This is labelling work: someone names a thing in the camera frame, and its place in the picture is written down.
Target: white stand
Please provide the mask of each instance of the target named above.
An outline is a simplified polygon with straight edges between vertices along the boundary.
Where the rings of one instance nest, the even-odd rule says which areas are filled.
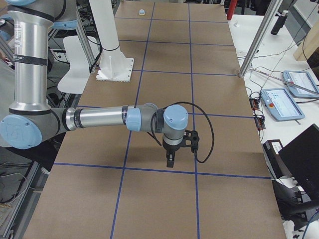
[[[134,59],[126,58],[119,47],[110,0],[90,0],[103,52],[97,80],[130,81]]]

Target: black monitor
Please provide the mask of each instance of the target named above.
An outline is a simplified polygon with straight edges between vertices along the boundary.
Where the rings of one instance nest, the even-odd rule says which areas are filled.
[[[279,155],[311,200],[319,200],[318,126],[312,124],[280,150]]]

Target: white table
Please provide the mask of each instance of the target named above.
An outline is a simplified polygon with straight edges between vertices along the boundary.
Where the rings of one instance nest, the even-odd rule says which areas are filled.
[[[262,19],[262,16],[233,15],[232,20],[229,21],[229,27],[233,37],[234,45],[236,47],[236,53],[239,57],[240,65],[244,61],[240,57],[246,56]],[[268,29],[262,41],[262,44],[259,47],[259,52],[256,54],[255,57],[262,55],[278,54],[282,51],[287,50],[289,46],[293,46],[295,44],[294,42],[292,43],[293,37],[289,34],[285,26],[282,29],[280,29],[277,35],[272,35],[270,33],[271,28],[275,24],[276,20],[277,18],[274,18],[272,24],[270,25],[270,28]],[[288,50],[284,56],[284,53],[282,53],[276,56],[255,58],[252,62],[253,68],[262,66],[274,71],[297,71],[307,69],[309,67],[307,62],[296,61],[294,59],[293,53],[296,51],[296,49],[297,46],[295,45],[290,50]],[[263,68],[259,68],[259,70],[270,73],[270,71]],[[318,80],[312,72],[312,70],[308,69],[307,71],[311,74],[316,84],[318,84]],[[280,72],[274,72],[272,75],[282,79],[282,74]],[[249,87],[253,92],[259,92],[261,88],[257,84],[251,82],[250,77],[251,80],[262,86],[265,83],[267,76],[263,76],[257,72],[252,72],[251,74],[251,71],[248,71],[248,73],[245,75],[244,80],[246,86]],[[273,78],[269,78],[265,83],[263,89],[279,88],[283,86],[284,84],[282,82],[275,80]],[[266,129],[263,131],[264,135],[261,140],[261,143],[264,143],[265,141],[270,139],[280,139],[283,146],[285,146],[295,137],[297,137],[300,133],[302,133],[306,128],[308,128],[311,124],[316,123],[317,125],[319,125],[319,102],[299,104],[299,106],[306,115],[304,119],[298,120],[300,125],[294,120],[277,122],[271,117],[268,110],[265,109],[265,107],[263,107]],[[306,239],[315,238],[314,235],[319,235],[318,221],[311,224],[307,231]]]

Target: white base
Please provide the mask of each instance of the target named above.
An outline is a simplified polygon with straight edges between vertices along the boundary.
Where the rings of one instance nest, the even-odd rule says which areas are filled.
[[[134,58],[126,58],[120,51],[114,55],[108,55],[108,52],[103,53],[105,54],[102,55],[96,79],[99,81],[129,82],[132,75]]]

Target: brown table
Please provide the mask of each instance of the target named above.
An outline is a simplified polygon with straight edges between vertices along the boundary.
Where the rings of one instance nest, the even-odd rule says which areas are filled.
[[[213,123],[213,154],[198,164],[180,149],[169,169],[146,133],[69,132],[24,238],[284,239],[223,6],[122,1],[116,25],[121,50],[135,58],[131,81],[92,75],[79,105],[194,102]],[[208,123],[186,108],[203,159]]]

